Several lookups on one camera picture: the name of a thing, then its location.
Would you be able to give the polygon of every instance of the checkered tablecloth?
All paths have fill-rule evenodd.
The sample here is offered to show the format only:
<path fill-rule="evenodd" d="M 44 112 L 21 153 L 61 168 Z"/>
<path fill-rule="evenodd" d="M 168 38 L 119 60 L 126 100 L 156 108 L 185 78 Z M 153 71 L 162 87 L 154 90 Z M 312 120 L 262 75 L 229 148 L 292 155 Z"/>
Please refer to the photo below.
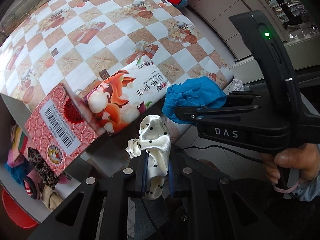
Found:
<path fill-rule="evenodd" d="M 171 83 L 206 75 L 222 89 L 233 73 L 166 0 L 51 0 L 0 48 L 0 91 L 33 111 L 59 82 L 80 96 L 141 55 Z"/>

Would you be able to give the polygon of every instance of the sleeve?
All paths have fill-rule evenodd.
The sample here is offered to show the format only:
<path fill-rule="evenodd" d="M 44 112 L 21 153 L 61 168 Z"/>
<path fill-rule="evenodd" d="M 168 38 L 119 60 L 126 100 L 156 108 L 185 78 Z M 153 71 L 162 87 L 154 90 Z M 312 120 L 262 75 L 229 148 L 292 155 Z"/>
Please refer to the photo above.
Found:
<path fill-rule="evenodd" d="M 316 196 L 320 196 L 320 164 L 315 178 L 311 182 L 300 184 L 292 193 L 301 201 L 311 201 Z"/>

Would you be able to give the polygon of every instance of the white satin scrunchie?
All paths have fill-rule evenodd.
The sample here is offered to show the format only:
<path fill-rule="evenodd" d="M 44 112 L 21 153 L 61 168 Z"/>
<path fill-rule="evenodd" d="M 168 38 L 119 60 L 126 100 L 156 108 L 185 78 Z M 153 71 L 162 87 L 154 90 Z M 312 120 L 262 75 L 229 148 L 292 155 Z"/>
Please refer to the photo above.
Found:
<path fill-rule="evenodd" d="M 149 154 L 147 191 L 145 198 L 155 200 L 162 194 L 165 177 L 169 170 L 171 142 L 169 131 L 159 115 L 146 116 L 139 130 L 139 139 L 128 141 L 125 149 L 130 158 L 140 156 L 141 150 Z"/>

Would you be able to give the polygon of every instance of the barcode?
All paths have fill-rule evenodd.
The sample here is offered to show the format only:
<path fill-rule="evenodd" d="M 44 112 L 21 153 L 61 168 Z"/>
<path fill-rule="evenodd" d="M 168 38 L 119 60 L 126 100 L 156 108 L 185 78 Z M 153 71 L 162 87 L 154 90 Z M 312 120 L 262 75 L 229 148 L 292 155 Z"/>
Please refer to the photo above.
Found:
<path fill-rule="evenodd" d="M 42 106 L 40 114 L 63 151 L 67 155 L 71 155 L 79 147 L 80 141 L 68 126 L 51 99 Z"/>
<path fill-rule="evenodd" d="M 63 129 L 61 124 L 58 122 L 55 114 L 52 112 L 52 108 L 48 108 L 47 111 L 44 112 L 44 114 L 47 116 L 49 122 L 51 123 L 52 128 L 56 132 L 56 134 L 59 136 L 61 141 L 64 143 L 64 145 L 68 148 L 74 141 L 74 138 L 71 138 L 66 131 Z"/>

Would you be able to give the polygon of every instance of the screw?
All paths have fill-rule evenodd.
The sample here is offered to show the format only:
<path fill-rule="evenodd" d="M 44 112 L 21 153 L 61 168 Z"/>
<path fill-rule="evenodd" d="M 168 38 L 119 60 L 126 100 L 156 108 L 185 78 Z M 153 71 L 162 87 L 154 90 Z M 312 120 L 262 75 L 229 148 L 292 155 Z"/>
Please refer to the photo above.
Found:
<path fill-rule="evenodd" d="M 131 173 L 133 173 L 133 169 L 131 169 L 131 168 L 125 168 L 124 170 L 123 170 L 123 173 L 124 174 L 131 174 Z"/>
<path fill-rule="evenodd" d="M 89 185 L 95 183 L 96 179 L 94 177 L 89 177 L 85 180 L 85 182 Z"/>
<path fill-rule="evenodd" d="M 226 177 L 222 177 L 220 178 L 220 182 L 223 184 L 223 185 L 226 185 L 230 182 L 230 179 L 226 178 Z"/>
<path fill-rule="evenodd" d="M 185 167 L 185 168 L 183 168 L 183 170 L 182 170 L 185 174 L 190 174 L 190 173 L 192 173 L 192 169 L 191 168 L 189 168 L 189 167 Z"/>

